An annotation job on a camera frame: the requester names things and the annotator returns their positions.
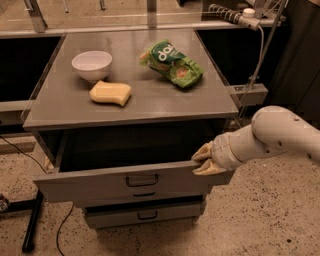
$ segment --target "black cable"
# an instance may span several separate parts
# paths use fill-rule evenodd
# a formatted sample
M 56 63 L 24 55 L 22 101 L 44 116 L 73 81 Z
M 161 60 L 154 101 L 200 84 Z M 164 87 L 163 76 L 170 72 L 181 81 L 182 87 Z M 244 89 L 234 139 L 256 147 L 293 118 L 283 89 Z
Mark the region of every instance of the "black cable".
M 60 225 L 60 227 L 59 227 L 59 229 L 58 229 L 57 235 L 56 235 L 56 245 L 57 245 L 58 251 L 60 252 L 60 254 L 61 254 L 62 256 L 64 256 L 64 254 L 63 254 L 63 252 L 61 251 L 60 246 L 59 246 L 59 234 L 60 234 L 60 230 L 61 230 L 63 224 L 67 221 L 67 219 L 68 219 L 69 216 L 71 215 L 72 210 L 73 210 L 73 207 L 74 207 L 74 204 L 72 204 L 69 213 L 67 214 L 67 216 L 66 216 L 66 217 L 64 218 L 64 220 L 62 221 L 62 223 L 61 223 L 61 225 Z
M 0 135 L 0 138 L 3 139 L 6 143 L 8 143 L 9 145 L 11 145 L 12 147 L 14 147 L 15 149 L 17 149 L 21 154 L 23 154 L 23 155 L 25 155 L 25 156 L 27 156 L 27 157 L 30 157 L 33 161 L 35 161 L 35 162 L 40 166 L 41 170 L 42 170 L 45 174 L 48 174 L 48 173 L 46 172 L 46 170 L 42 167 L 42 165 L 41 165 L 35 158 L 33 158 L 32 156 L 24 153 L 19 147 L 17 147 L 16 145 L 12 144 L 11 142 L 9 142 L 8 140 L 6 140 L 6 139 L 5 139 L 4 137 L 2 137 L 1 135 Z M 63 252 L 61 251 L 61 249 L 60 249 L 60 247 L 59 247 L 59 234 L 60 234 L 60 230 L 61 230 L 63 224 L 67 221 L 67 219 L 68 219 L 69 216 L 71 215 L 72 210 L 73 210 L 73 207 L 74 207 L 74 204 L 72 204 L 72 207 L 71 207 L 68 215 L 67 215 L 67 216 L 64 218 L 64 220 L 62 221 L 62 223 L 61 223 L 61 225 L 60 225 L 60 227 L 59 227 L 59 229 L 58 229 L 57 235 L 56 235 L 56 245 L 57 245 L 58 251 L 60 252 L 60 254 L 61 254 L 62 256 L 64 256 L 64 254 L 63 254 Z
M 24 153 L 20 148 L 18 148 L 16 145 L 12 144 L 12 143 L 9 142 L 8 140 L 6 140 L 6 139 L 5 139 L 4 137 L 2 137 L 1 135 L 0 135 L 0 138 L 3 139 L 6 143 L 8 143 L 10 146 L 12 146 L 12 147 L 14 147 L 15 149 L 17 149 L 21 154 L 23 154 L 23 155 L 25 155 L 25 156 L 27 156 L 27 157 L 30 157 L 33 161 L 35 161 L 35 162 L 40 166 L 41 170 L 42 170 L 45 174 L 48 174 L 48 173 L 46 172 L 46 170 L 42 167 L 42 165 L 41 165 L 36 159 L 34 159 L 32 156 Z

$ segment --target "gray cabinet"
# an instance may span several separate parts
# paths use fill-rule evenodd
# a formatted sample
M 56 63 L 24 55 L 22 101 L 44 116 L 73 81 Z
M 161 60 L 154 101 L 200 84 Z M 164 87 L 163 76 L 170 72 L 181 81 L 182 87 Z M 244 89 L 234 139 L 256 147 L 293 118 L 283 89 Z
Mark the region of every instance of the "gray cabinet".
M 137 66 L 141 52 L 164 38 L 205 69 L 194 88 Z M 123 108 L 90 100 L 71 68 L 83 49 L 112 53 L 108 80 L 133 91 Z M 233 172 L 195 176 L 200 164 L 191 156 L 236 114 L 191 29 L 67 35 L 24 123 L 55 166 L 34 182 L 49 202 L 82 208 L 92 228 L 199 216 L 212 187 L 228 184 Z

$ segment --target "white cable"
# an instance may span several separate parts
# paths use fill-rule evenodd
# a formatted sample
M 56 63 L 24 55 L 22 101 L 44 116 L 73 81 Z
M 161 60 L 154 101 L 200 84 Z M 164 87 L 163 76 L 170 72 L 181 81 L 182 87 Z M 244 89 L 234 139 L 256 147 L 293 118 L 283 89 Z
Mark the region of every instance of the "white cable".
M 261 44 L 260 44 L 259 60 L 258 60 L 258 64 L 257 64 L 257 66 L 256 66 L 256 69 L 255 69 L 255 71 L 254 71 L 254 76 L 257 76 L 257 73 L 259 72 L 261 63 L 262 63 L 262 61 L 263 61 L 262 53 L 263 53 L 263 48 L 264 48 L 264 31 L 263 31 L 263 29 L 262 29 L 261 26 L 258 26 L 258 28 L 259 28 L 259 30 L 260 30 L 260 32 L 261 32 Z M 251 90 L 251 89 L 252 89 L 252 87 L 250 86 L 250 83 L 249 83 L 249 85 L 246 87 L 246 90 L 245 90 L 245 92 L 243 93 L 242 97 L 239 99 L 240 106 L 242 105 L 243 99 L 245 98 L 245 96 L 247 95 L 247 93 L 249 92 L 249 90 Z M 242 116 L 243 111 L 244 111 L 244 108 L 242 108 L 239 116 Z

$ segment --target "drawer handle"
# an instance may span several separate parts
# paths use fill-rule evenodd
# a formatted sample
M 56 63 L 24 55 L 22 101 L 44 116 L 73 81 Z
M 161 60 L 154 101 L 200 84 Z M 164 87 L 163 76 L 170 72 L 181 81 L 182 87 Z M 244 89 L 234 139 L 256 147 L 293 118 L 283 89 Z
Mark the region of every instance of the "drawer handle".
M 135 197 L 153 196 L 155 192 L 145 193 L 145 194 L 133 194 Z
M 157 217 L 158 217 L 158 212 L 157 211 L 154 212 L 154 215 L 149 216 L 149 217 L 141 217 L 140 213 L 138 213 L 138 219 L 139 220 L 152 220 L 152 219 L 155 219 Z
M 158 174 L 156 174 L 156 175 L 154 175 L 154 181 L 152 181 L 152 182 L 150 182 L 150 183 L 137 183 L 137 184 L 132 184 L 132 183 L 130 183 L 130 178 L 129 177 L 127 177 L 126 178 L 126 183 L 127 183 L 127 186 L 128 187 L 145 187 L 145 186 L 152 186 L 152 185 L 155 185 L 155 184 L 157 184 L 158 183 L 158 177 L 159 177 L 159 175 Z

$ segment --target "white bowl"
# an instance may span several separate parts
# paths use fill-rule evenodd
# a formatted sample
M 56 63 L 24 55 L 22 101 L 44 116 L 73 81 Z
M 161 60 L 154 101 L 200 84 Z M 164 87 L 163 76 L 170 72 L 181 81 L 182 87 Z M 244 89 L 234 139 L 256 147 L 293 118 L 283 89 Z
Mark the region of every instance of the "white bowl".
M 103 51 L 89 51 L 77 55 L 72 66 L 77 74 L 90 83 L 105 79 L 111 69 L 112 56 Z

